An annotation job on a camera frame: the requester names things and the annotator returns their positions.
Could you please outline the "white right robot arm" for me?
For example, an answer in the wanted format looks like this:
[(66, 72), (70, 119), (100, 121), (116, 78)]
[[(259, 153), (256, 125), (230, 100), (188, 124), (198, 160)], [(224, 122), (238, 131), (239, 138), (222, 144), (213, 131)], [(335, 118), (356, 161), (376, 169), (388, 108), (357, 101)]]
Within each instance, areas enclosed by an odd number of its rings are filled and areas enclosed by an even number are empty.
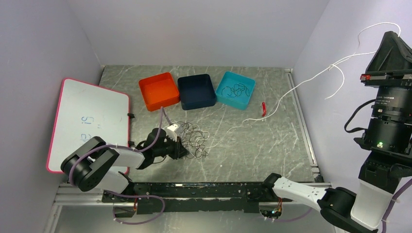
[[(318, 211), (348, 233), (387, 231), (387, 219), (412, 177), (412, 49), (393, 31), (384, 33), (360, 81), (377, 89), (371, 117), (354, 138), (369, 155), (360, 167), (359, 187), (320, 188), (272, 173), (261, 184), (268, 201), (290, 199)], [(405, 184), (401, 180), (409, 179)]]

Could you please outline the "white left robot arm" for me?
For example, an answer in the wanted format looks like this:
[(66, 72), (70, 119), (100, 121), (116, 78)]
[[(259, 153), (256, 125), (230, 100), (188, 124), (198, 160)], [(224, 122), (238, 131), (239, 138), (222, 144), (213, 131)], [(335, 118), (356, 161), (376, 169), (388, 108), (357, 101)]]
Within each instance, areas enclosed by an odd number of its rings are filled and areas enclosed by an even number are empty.
[(95, 136), (63, 160), (60, 169), (69, 183), (87, 192), (94, 188), (111, 191), (123, 202), (134, 197), (134, 182), (121, 171), (112, 168), (129, 167), (143, 170), (154, 164), (156, 157), (178, 160), (188, 155), (181, 138), (170, 129), (154, 128), (135, 147), (106, 143)]

